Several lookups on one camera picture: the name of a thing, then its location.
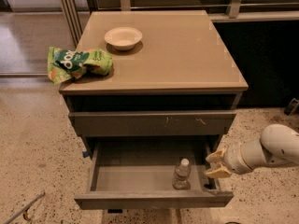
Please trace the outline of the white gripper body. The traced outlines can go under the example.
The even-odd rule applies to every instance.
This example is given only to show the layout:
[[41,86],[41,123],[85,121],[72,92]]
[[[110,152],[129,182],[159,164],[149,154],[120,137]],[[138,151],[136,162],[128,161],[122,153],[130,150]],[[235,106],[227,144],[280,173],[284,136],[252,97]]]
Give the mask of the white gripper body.
[[225,150],[223,160],[225,166],[232,173],[244,175],[251,172],[251,169],[246,165],[242,157],[240,143],[228,146]]

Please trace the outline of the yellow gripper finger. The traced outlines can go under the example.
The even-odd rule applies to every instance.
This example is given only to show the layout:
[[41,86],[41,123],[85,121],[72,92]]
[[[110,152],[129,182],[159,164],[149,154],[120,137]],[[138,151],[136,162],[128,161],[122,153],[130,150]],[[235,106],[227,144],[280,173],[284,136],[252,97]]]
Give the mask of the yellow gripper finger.
[[204,171],[209,178],[228,178],[232,172],[222,163],[212,164],[211,167]]
[[206,161],[209,163],[222,162],[224,160],[225,148],[210,153],[206,157]]

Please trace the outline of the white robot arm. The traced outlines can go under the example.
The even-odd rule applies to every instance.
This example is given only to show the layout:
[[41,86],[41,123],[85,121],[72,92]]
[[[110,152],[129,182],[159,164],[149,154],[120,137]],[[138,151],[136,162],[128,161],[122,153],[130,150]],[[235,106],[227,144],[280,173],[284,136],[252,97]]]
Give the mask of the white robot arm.
[[259,138],[217,150],[206,157],[212,167],[210,178],[244,175],[257,168],[284,168],[299,165],[299,133],[281,124],[266,126]]

